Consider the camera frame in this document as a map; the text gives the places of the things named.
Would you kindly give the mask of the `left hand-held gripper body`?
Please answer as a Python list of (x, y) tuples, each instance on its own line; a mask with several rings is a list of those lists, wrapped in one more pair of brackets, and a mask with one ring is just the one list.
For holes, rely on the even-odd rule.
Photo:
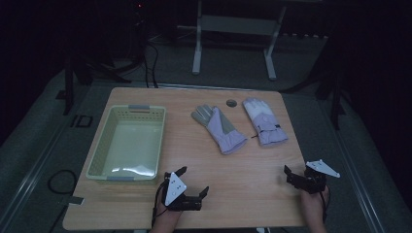
[(175, 173), (165, 174), (165, 186), (161, 198), (162, 204), (167, 210), (173, 212), (200, 211), (202, 207), (202, 197), (186, 196), (187, 186)]

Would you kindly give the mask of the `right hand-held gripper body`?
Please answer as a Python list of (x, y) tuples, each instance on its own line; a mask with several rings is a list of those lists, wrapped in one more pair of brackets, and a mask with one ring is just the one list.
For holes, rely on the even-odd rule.
[(294, 172), (292, 177), (287, 177), (287, 182), (297, 189), (307, 191), (309, 194), (322, 192), (326, 189), (326, 177), (340, 178), (340, 174), (328, 166), (324, 161), (308, 161), (306, 166), (313, 169), (311, 175), (299, 176)]

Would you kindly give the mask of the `purple and white winter glove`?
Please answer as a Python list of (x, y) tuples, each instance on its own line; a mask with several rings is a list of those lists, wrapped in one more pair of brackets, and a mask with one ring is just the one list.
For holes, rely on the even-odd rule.
[(272, 147), (287, 141), (288, 135), (265, 101), (247, 98), (243, 101), (243, 106), (257, 132), (259, 144), (262, 147)]
[(247, 143), (247, 138), (232, 125), (218, 107), (197, 106), (190, 115), (207, 129), (222, 154), (232, 154)]

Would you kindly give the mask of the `light green plastic basket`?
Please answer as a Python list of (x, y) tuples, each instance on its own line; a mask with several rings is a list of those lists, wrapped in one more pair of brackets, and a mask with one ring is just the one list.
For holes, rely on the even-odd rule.
[(108, 182), (151, 182), (157, 176), (166, 109), (114, 105), (104, 119), (86, 176)]

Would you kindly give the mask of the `person's right hand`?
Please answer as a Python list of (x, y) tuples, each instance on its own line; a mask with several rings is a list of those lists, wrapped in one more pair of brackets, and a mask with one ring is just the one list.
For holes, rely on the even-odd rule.
[(307, 191), (300, 192), (302, 215), (309, 225), (325, 225), (326, 209), (329, 202), (329, 188), (321, 193), (309, 194)]

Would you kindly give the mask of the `person's left hand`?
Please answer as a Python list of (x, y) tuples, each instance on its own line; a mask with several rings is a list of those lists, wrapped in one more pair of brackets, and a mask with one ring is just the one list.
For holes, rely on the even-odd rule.
[(172, 212), (158, 208), (154, 215), (154, 224), (150, 233), (173, 233), (178, 225), (182, 212)]

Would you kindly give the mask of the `black metal stand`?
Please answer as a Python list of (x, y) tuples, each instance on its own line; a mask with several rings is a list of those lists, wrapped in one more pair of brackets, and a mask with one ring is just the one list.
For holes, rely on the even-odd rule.
[(318, 100), (327, 100), (331, 96), (330, 121), (335, 130), (339, 130), (339, 115), (343, 112), (340, 104), (343, 69), (340, 65), (330, 67), (319, 75), (320, 85), (315, 92)]
[[(109, 79), (112, 79), (119, 83), (129, 83), (129, 80), (126, 80), (113, 71), (110, 71), (108, 68), (105, 68), (103, 65), (93, 61), (87, 56), (82, 56), (82, 60), (89, 64), (92, 68), (106, 75)], [(73, 57), (67, 56), (64, 62), (64, 89), (60, 90), (56, 99), (63, 100), (65, 102), (65, 108), (63, 114), (67, 116), (73, 105), (74, 105), (74, 68), (73, 68)]]

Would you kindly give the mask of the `dark equipment with red light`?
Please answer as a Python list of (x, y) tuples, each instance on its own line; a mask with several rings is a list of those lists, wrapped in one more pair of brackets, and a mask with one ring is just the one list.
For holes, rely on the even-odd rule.
[(133, 24), (136, 32), (136, 56), (138, 61), (144, 59), (146, 47), (146, 3), (145, 0), (131, 0)]

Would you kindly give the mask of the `grey floor rail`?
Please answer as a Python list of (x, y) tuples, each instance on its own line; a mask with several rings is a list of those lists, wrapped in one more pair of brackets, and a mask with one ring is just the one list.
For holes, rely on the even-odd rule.
[(74, 116), (26, 118), (0, 149), (0, 233), (11, 228)]
[(365, 220), (371, 233), (386, 233), (381, 219), (378, 217), (369, 193), (361, 180), (361, 176), (355, 167), (350, 152), (339, 132), (334, 134), (339, 150), (342, 154), (342, 161), (345, 167), (348, 179), (351, 182), (355, 195), (360, 204)]

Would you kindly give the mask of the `black rectangular floor frame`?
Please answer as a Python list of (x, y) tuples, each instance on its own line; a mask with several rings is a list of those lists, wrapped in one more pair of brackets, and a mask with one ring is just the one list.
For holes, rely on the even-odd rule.
[(92, 125), (92, 122), (92, 116), (75, 115), (70, 126), (76, 128), (88, 128)]

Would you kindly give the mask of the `white metal stand frame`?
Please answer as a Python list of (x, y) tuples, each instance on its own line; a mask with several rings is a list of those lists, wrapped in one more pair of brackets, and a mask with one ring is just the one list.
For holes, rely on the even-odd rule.
[(234, 34), (248, 34), (269, 36), (270, 43), (262, 51), (267, 71), (267, 76), (270, 81), (277, 79), (272, 53), (275, 44), (280, 35), (280, 29), (283, 24), (283, 19), (287, 11), (286, 6), (280, 8), (276, 19), (261, 19), (261, 18), (246, 18), (246, 17), (226, 17), (204, 15), (202, 11), (203, 2), (205, 0), (196, 0), (196, 26), (195, 26), (195, 48), (192, 61), (191, 73), (199, 75), (201, 70), (202, 60), (202, 32), (223, 32)]

